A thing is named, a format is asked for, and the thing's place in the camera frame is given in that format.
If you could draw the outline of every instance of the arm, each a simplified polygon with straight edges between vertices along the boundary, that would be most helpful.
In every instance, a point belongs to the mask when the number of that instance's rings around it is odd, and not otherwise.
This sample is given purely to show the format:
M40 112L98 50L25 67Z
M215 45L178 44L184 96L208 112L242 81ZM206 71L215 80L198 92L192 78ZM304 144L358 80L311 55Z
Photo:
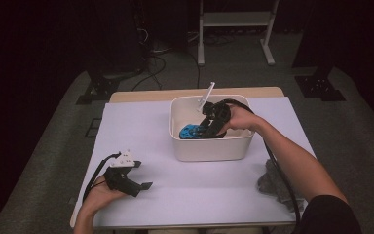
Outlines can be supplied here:
M93 189L91 189L87 199L77 214L74 227L75 234L92 234L93 221L96 213L112 201L127 195L117 190L110 190L105 183L103 175L100 176L94 184Z
M263 118L231 105L232 117L220 131L249 129L262 136L296 189L310 202L317 195L333 195L345 201L323 165L308 151L282 135Z

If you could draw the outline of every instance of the plastic container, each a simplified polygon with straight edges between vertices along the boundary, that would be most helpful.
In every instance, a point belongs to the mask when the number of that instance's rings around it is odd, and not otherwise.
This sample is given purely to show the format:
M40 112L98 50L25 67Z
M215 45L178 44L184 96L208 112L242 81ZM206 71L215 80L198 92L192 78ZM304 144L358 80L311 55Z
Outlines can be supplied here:
M200 98L199 96L178 97L171 103L169 132L175 157L180 161L222 161L244 158L253 138L253 132L250 130L230 129L223 138L180 139L179 133L182 128L187 124L199 125L205 119L205 115L197 110ZM214 95L209 96L207 101L217 103L225 98L235 99L249 106L248 100L238 95Z

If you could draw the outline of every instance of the gray floor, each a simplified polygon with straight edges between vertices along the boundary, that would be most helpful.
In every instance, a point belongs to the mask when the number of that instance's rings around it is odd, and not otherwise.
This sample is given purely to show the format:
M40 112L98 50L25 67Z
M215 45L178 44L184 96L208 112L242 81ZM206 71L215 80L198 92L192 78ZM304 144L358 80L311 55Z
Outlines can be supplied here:
M347 101L323 102L303 97L293 77L310 74L312 69L291 69L301 34L272 36L275 66L267 65L258 38L260 35L236 36L234 42L225 46L206 47L200 88L208 87L211 81L216 82L216 88L282 88L318 159L347 195L363 233L374 233L374 113L352 79L336 68L329 79ZM192 55L197 54L197 47L190 50ZM157 79L164 90L197 87L198 67L190 55L169 53L161 58L166 61L166 68ZM158 70L160 62L152 60L151 70ZM146 75L123 81L119 91L131 90ZM101 117L105 103L75 104L89 83L88 74L82 73L60 102L0 214L0 233L72 233L69 218L94 149L94 138L84 135L91 120ZM152 79L137 87L157 89ZM273 233L289 230L276 228Z

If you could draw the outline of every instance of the person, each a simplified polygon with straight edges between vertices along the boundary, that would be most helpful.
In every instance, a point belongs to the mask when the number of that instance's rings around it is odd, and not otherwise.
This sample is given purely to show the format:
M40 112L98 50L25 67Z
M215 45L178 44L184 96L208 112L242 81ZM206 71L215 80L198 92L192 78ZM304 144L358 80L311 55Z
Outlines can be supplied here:
M229 105L231 119L220 133L228 129L249 129L262 136L289 181L308 201L300 224L295 229L297 233L361 233L347 198L312 154L262 117L236 105ZM92 189L78 212L74 233L92 233L96 212L111 201L125 196L119 191L109 190L102 180L101 176L97 181L99 185Z

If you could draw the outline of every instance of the black sleeve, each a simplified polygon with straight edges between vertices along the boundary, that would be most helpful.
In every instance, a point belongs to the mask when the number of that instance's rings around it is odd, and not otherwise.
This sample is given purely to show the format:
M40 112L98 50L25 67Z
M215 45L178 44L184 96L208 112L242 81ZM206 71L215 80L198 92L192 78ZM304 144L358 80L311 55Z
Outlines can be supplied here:
M341 199L320 195L311 200L302 215L300 234L361 234L351 207Z

